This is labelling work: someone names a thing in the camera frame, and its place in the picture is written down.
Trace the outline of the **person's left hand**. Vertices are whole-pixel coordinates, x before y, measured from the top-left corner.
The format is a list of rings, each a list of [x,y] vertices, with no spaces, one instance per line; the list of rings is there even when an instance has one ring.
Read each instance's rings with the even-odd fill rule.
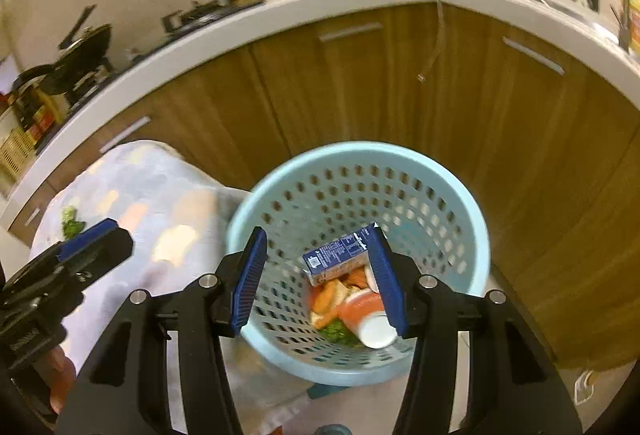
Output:
[[[64,408],[66,398],[76,380],[76,368],[61,346],[55,346],[35,364],[44,383],[50,389],[49,403],[55,413]]]

